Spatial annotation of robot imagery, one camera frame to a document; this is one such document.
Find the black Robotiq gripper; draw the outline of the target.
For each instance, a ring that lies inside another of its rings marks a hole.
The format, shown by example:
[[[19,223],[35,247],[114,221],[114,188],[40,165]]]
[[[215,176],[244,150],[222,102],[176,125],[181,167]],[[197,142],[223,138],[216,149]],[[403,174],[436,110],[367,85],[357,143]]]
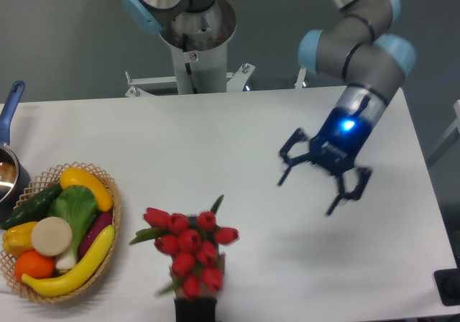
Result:
[[[303,129],[297,128],[278,152],[286,168],[277,185],[285,182],[293,167],[311,161],[335,175],[338,193],[328,207],[326,216],[330,216],[341,201],[360,200],[372,175],[372,168],[358,167],[355,170],[357,183],[351,191],[346,191],[344,173],[354,168],[355,158],[370,134],[371,124],[368,121],[339,107],[331,111],[310,141]],[[291,157],[290,150],[301,142],[309,142],[310,152]]]

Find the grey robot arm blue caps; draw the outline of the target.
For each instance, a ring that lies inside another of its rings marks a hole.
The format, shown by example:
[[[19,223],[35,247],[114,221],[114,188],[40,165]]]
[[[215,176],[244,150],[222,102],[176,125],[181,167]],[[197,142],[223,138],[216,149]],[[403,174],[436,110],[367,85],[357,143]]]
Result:
[[[339,78],[341,97],[314,137],[297,129],[279,151],[287,169],[304,162],[336,179],[335,202],[361,198],[372,174],[355,159],[416,61],[415,48],[388,33],[400,0],[333,0],[342,18],[301,40],[298,62],[309,73]],[[226,0],[122,0],[132,21],[170,47],[178,93],[238,91],[227,76],[227,45],[236,15]]]

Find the hand in black sleeve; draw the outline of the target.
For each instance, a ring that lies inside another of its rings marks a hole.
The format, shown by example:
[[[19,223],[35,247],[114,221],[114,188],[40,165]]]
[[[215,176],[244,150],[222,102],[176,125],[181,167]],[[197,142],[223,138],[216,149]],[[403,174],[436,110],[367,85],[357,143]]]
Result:
[[[202,268],[192,254],[179,254],[170,267],[172,291],[177,299],[189,301],[217,298],[224,287],[224,274],[215,267]]]

